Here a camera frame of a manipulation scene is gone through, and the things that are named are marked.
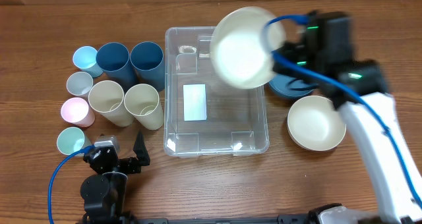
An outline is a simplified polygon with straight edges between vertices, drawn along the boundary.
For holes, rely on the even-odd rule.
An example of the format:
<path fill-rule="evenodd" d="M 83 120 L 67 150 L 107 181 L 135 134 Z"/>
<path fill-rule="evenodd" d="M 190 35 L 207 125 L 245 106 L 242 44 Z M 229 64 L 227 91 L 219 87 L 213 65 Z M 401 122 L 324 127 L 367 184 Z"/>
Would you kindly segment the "dark blue bowl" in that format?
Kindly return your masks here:
<path fill-rule="evenodd" d="M 278 74 L 268 83 L 269 88 L 284 99 L 300 99 L 312 94 L 316 84 L 308 84 L 298 78 Z"/>

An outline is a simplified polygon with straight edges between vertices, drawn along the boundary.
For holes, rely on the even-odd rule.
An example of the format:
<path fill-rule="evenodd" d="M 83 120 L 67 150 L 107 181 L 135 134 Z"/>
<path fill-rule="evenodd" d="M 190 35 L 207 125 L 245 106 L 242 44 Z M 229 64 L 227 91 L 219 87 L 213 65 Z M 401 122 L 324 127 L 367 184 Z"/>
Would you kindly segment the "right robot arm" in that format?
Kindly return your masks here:
<path fill-rule="evenodd" d="M 344 12 L 289 14 L 304 27 L 297 43 L 271 49 L 274 72 L 314 84 L 347 125 L 370 176 L 375 217 L 359 223 L 420 223 L 421 174 L 400 129 L 396 102 L 379 64 L 355 59 L 351 19 Z"/>

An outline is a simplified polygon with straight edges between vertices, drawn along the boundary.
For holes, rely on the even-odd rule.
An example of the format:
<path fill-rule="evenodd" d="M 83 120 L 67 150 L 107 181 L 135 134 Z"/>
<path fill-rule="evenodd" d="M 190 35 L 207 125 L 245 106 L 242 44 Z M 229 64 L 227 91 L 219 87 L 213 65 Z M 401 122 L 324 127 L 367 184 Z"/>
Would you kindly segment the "pink small cup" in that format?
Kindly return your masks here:
<path fill-rule="evenodd" d="M 61 117 L 66 122 L 80 127 L 89 127 L 95 121 L 94 112 L 82 98 L 68 99 L 61 107 Z"/>

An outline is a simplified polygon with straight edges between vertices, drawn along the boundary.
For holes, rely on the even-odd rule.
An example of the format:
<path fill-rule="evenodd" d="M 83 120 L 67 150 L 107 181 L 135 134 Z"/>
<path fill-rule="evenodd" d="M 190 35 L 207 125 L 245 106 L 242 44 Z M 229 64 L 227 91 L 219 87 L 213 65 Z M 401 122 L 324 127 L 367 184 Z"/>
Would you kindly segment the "grey small cup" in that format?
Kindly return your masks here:
<path fill-rule="evenodd" d="M 87 98 L 94 80 L 87 72 L 75 72 L 67 79 L 67 91 L 76 97 Z"/>

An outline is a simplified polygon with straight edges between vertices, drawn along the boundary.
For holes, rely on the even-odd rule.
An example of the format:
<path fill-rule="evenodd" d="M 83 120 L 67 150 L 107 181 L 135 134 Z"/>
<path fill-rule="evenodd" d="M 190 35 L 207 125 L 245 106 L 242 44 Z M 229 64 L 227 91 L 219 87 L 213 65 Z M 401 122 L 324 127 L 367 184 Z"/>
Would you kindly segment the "cream bowl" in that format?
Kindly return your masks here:
<path fill-rule="evenodd" d="M 306 96 L 290 107 L 287 131 L 298 146 L 306 150 L 325 152 L 342 142 L 346 135 L 346 124 L 330 99 Z"/>
<path fill-rule="evenodd" d="M 262 29 L 275 16 L 260 7 L 243 7 L 225 16 L 214 29 L 210 58 L 216 74 L 238 89 L 271 81 L 274 60 L 262 44 Z"/>

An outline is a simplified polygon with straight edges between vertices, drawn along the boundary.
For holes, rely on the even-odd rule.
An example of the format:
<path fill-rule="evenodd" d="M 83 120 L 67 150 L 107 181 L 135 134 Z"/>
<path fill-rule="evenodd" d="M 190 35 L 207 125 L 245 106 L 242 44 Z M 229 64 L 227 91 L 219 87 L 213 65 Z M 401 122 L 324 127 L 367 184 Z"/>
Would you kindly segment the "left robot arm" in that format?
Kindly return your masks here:
<path fill-rule="evenodd" d="M 115 136 L 101 135 L 84 154 L 83 160 L 96 173 L 81 184 L 84 200 L 83 223 L 138 223 L 129 211 L 124 211 L 128 176 L 141 172 L 150 164 L 150 156 L 139 132 L 133 146 L 134 157 L 118 158 L 119 143 Z"/>

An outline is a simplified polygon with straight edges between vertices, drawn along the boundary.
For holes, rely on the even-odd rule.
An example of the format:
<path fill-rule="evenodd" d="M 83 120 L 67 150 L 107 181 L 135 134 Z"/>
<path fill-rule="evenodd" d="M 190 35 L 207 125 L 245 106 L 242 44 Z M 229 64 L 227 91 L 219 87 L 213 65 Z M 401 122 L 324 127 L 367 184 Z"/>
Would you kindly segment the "mint green small cup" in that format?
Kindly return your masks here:
<path fill-rule="evenodd" d="M 64 129 L 57 137 L 57 149 L 64 155 L 71 155 L 85 147 L 91 146 L 90 139 L 78 127 Z"/>

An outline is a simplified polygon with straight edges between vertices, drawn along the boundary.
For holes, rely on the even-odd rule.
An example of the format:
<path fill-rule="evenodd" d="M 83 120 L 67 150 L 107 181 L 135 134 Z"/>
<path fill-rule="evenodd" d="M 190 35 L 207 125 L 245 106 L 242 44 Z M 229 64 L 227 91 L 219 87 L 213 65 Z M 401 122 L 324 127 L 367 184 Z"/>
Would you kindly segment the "light blue small cup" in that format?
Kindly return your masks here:
<path fill-rule="evenodd" d="M 92 46 L 82 46 L 73 54 L 73 63 L 80 70 L 87 72 L 91 77 L 97 78 L 103 70 L 96 62 L 97 50 Z"/>

